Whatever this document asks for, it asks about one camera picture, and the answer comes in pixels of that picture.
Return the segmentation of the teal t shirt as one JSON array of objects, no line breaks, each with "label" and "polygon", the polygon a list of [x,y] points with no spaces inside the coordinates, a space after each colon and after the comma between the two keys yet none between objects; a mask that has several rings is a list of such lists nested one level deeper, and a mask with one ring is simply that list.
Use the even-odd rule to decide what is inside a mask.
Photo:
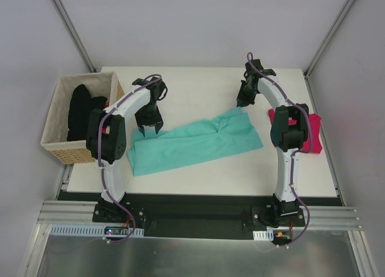
[{"label": "teal t shirt", "polygon": [[248,113],[232,108],[173,130],[132,132],[128,161],[134,176],[196,165],[263,147]]}]

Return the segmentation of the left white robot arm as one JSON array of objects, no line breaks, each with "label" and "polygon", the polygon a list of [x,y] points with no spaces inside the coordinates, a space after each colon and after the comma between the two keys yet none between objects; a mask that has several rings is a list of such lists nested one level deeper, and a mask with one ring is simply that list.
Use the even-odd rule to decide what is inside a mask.
[{"label": "left white robot arm", "polygon": [[158,74],[133,81],[131,90],[105,109],[90,113],[86,148],[95,159],[101,176],[102,192],[94,212],[96,222],[102,218],[112,222],[132,222],[122,199],[124,177],[120,163],[126,153],[126,121],[135,118],[139,132],[152,127],[158,133],[164,122],[157,102],[164,99],[168,88]]}]

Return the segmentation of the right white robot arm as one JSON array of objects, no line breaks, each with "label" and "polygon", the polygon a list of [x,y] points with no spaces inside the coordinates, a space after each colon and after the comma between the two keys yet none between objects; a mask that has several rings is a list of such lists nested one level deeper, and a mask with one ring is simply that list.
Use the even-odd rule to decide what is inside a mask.
[{"label": "right white robot arm", "polygon": [[303,145],[309,138],[309,107],[305,103],[290,100],[277,83],[276,72],[271,68],[264,68],[261,61],[249,52],[236,105],[253,105],[258,94],[263,95],[274,110],[270,138],[278,158],[277,185],[273,200],[258,214],[258,220],[266,226],[277,228],[287,224],[300,212],[297,194],[298,156],[307,152]]}]

